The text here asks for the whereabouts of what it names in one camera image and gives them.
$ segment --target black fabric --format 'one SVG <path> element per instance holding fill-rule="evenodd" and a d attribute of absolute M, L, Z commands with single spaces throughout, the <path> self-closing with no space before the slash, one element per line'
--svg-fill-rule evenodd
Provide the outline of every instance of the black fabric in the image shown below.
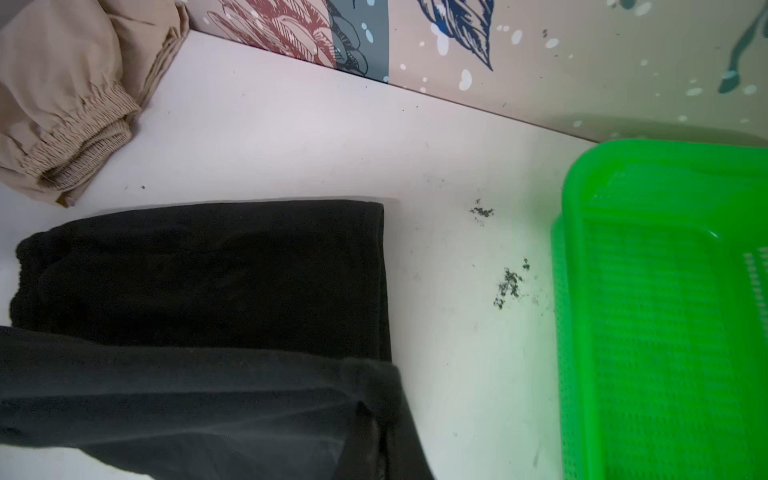
<path fill-rule="evenodd" d="M 22 241 L 13 326 L 105 345 L 391 360 L 381 204 L 199 204 Z"/>
<path fill-rule="evenodd" d="M 388 477 L 432 479 L 390 363 L 0 327 L 0 443 L 77 447 L 157 480 L 371 480 L 372 429 L 351 428 L 371 417 L 396 451 Z M 364 451 L 334 474 L 345 442 Z"/>
<path fill-rule="evenodd" d="M 157 480 L 367 480 L 382 460 L 389 478 L 432 478 L 388 363 L 382 235 L 380 204 L 322 200 L 29 237 L 21 329 L 0 331 L 0 442 Z"/>

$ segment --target patterned wallpaper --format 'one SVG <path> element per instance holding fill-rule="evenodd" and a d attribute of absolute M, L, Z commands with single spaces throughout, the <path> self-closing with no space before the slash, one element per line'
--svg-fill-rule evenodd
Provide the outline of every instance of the patterned wallpaper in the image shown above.
<path fill-rule="evenodd" d="M 768 145 L 768 0 L 187 0 L 195 29 L 595 141 Z"/>

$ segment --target perforated plastic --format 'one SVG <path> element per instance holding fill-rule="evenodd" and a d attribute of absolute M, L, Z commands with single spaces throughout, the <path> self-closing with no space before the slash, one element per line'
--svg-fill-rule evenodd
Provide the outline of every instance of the perforated plastic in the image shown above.
<path fill-rule="evenodd" d="M 563 212 L 565 478 L 768 478 L 768 153 L 603 144 Z"/>

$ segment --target white tabletop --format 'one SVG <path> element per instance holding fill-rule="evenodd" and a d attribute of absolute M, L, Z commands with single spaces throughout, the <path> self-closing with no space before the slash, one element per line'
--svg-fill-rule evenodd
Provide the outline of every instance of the white tabletop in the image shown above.
<path fill-rule="evenodd" d="M 591 146 L 193 31 L 134 139 L 74 207 L 0 186 L 0 302 L 16 290 L 16 244 L 69 220 L 218 200 L 375 200 L 392 354 L 435 477 L 560 478 L 549 235 L 566 171 Z M 478 199 L 493 215 L 470 213 Z M 500 310 L 504 268 L 523 282 Z M 0 449 L 2 478 L 107 471 L 76 450 Z"/>

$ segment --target beige fabric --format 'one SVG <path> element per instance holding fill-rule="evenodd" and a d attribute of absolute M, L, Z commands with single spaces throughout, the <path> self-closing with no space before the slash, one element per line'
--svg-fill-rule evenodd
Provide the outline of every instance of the beige fabric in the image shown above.
<path fill-rule="evenodd" d="M 0 31 L 0 180 L 69 205 L 187 36 L 172 0 L 35 0 Z"/>

